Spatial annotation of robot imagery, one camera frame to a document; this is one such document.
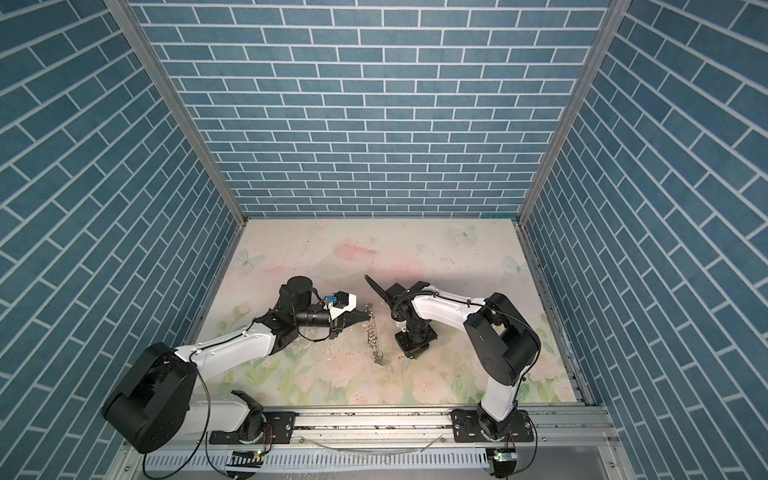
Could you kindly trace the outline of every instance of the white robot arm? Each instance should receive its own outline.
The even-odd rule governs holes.
[[[478,422],[489,439],[504,437],[520,382],[541,345],[509,300],[500,293],[466,298],[424,282],[408,290],[395,283],[385,291],[370,277],[366,280],[388,303],[392,318],[404,322],[395,338],[409,358],[418,357],[437,338],[430,321],[467,332],[489,375]],[[313,295],[318,303],[312,302]],[[175,435],[203,432],[206,425],[209,431],[234,432],[243,442],[253,441],[263,432],[262,405],[237,390],[209,402],[207,394],[194,396],[194,388],[243,362],[279,352],[298,337],[299,326],[328,327],[326,339],[333,339],[345,327],[369,319],[370,311],[357,308],[355,295],[338,292],[320,299],[312,280],[295,276],[280,287],[275,307],[248,327],[176,349],[163,343],[148,347],[101,413],[140,453],[160,448]],[[501,335],[494,325],[505,327]]]
[[[478,420],[489,439],[509,431],[511,414],[525,374],[538,359],[541,341],[506,296],[468,298],[443,292],[426,282],[410,289],[395,283],[387,290],[366,275],[368,284],[389,305],[403,331],[395,338],[402,351],[415,359],[429,348],[437,333],[430,321],[466,331],[485,371],[488,384],[478,405]],[[494,325],[503,326],[499,334]]]
[[[318,303],[312,302],[312,295]],[[279,352],[299,335],[300,326],[327,327],[325,339],[370,319],[357,297],[337,292],[320,299],[312,280],[295,276],[280,287],[275,307],[248,327],[206,342],[172,349],[148,347],[108,397],[101,414],[140,453],[152,452],[175,435],[237,432],[244,441],[263,431],[263,407],[245,392],[232,396],[193,395],[196,386],[234,366]]]

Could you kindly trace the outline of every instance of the metal spring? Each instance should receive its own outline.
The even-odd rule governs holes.
[[[384,365],[384,355],[379,348],[379,335],[376,333],[376,324],[374,323],[373,305],[371,303],[366,304],[366,313],[371,317],[370,324],[366,331],[368,332],[368,345],[373,352],[373,362],[377,365]]]

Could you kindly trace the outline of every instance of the brick wallpaper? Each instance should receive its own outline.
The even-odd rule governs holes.
[[[101,0],[0,0],[0,478],[103,478],[101,403],[234,229]]]
[[[768,3],[634,0],[529,225],[638,478],[768,478]]]
[[[252,217],[514,216],[608,0],[132,2]]]

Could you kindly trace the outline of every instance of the base mounting plate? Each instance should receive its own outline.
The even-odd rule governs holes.
[[[510,431],[515,442],[533,442],[531,420],[520,410],[512,411]],[[477,410],[451,410],[453,440],[457,443],[489,442],[480,428]]]
[[[272,426],[272,443],[277,445],[290,443],[290,438],[293,434],[293,423],[296,421],[296,413],[264,412],[264,417],[266,417],[265,425]],[[243,444],[235,432],[211,432],[208,443],[211,445],[248,445]]]

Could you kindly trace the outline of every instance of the floral table surface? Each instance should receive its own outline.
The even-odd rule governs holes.
[[[199,339],[246,326],[277,299],[280,285],[308,276],[321,296],[338,290],[371,303],[384,365],[373,362],[367,323],[336,339],[295,340],[282,352],[245,362],[209,382],[241,389],[267,406],[474,403],[487,374],[466,334],[432,323],[438,339],[418,359],[403,356],[389,308],[363,279],[385,289],[424,280],[466,296],[505,294],[541,337],[542,351],[520,402],[574,402],[571,383],[510,220],[251,220]],[[302,329],[322,338],[327,329]]]

